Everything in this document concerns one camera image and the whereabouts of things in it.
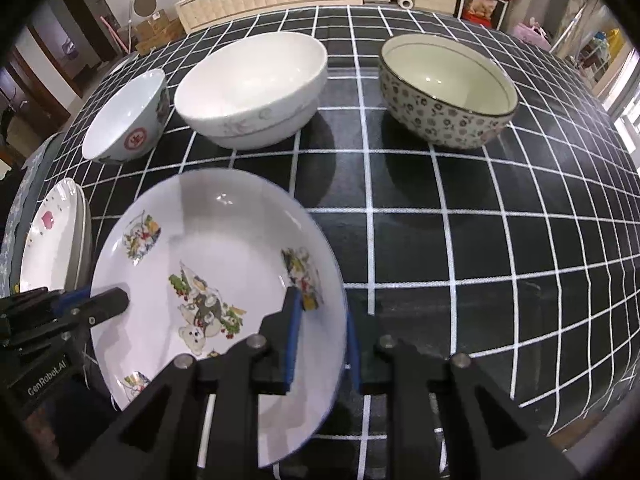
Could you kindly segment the cardboard boxes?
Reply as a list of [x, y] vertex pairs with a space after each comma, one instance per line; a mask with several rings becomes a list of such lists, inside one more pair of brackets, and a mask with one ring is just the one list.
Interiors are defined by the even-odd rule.
[[153, 13], [149, 18], [134, 26], [138, 43], [136, 50], [140, 56], [149, 54], [153, 49], [165, 47], [170, 42], [186, 36], [178, 18], [171, 20], [165, 10]]

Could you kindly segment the white plate pink flowers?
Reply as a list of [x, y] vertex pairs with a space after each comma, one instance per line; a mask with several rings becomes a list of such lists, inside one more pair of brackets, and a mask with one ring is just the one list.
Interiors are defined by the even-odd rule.
[[65, 178], [50, 189], [30, 226], [21, 264], [20, 291], [72, 289], [70, 264], [78, 208], [77, 188]]

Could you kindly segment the pink bag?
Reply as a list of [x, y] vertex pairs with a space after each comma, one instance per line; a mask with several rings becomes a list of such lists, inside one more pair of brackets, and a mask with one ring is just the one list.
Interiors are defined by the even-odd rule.
[[512, 29], [511, 35], [541, 50], [551, 50], [551, 44], [546, 32], [539, 26], [534, 18], [531, 18], [528, 24], [523, 22], [516, 24]]

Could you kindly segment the white plate cartoon print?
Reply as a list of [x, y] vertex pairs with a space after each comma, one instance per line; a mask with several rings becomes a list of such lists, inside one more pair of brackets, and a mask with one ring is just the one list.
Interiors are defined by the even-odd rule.
[[175, 356], [218, 356], [256, 333], [295, 287], [302, 317], [292, 387], [259, 400], [259, 465], [301, 448], [332, 410], [347, 346], [342, 274], [317, 223], [279, 185], [222, 168], [154, 185], [101, 250], [91, 290], [113, 287], [128, 307], [91, 339], [120, 408]]

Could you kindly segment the patterned bowl cream inside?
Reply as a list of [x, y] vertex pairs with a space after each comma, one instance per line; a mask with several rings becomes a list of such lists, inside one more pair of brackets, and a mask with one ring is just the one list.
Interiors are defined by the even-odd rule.
[[415, 136], [455, 150], [494, 140], [520, 102], [496, 63], [436, 35], [388, 38], [378, 56], [378, 81], [393, 118]]

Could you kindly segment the black white checkered tablecloth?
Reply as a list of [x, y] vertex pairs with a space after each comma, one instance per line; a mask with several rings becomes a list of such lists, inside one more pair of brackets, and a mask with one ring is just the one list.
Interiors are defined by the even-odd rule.
[[[296, 136], [232, 152], [171, 114], [122, 166], [81, 156], [90, 122], [128, 81], [171, 89], [248, 36], [304, 32], [329, 53], [318, 113]], [[496, 62], [520, 105], [477, 150], [436, 148], [386, 113], [378, 54], [426, 32]], [[140, 194], [175, 174], [232, 167], [292, 193], [328, 238], [349, 303], [424, 352], [469, 353], [563, 448], [639, 389], [639, 176], [610, 118], [570, 68], [502, 32], [391, 8], [286, 10], [197, 32], [106, 76], [65, 131], [44, 180], [84, 190], [102, 245]]]

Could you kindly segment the plain white plate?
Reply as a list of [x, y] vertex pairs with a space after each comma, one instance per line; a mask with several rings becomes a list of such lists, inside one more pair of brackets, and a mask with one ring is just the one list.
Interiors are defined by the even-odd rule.
[[75, 188], [77, 188], [78, 208], [68, 281], [72, 289], [83, 288], [88, 284], [92, 251], [91, 214], [88, 200], [79, 185], [75, 185]]

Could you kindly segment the white bowl red emblem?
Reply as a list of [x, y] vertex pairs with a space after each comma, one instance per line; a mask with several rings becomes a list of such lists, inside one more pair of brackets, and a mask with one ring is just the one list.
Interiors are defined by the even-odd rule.
[[169, 116], [166, 75], [149, 70], [125, 84], [96, 114], [81, 155], [104, 165], [122, 165], [154, 148]]

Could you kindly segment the large white bowl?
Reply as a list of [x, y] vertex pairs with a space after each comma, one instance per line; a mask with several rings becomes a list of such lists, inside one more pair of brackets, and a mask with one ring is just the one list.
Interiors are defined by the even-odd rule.
[[328, 81], [328, 51], [301, 32], [266, 32], [196, 64], [174, 95], [177, 114], [229, 150], [257, 150], [303, 129]]

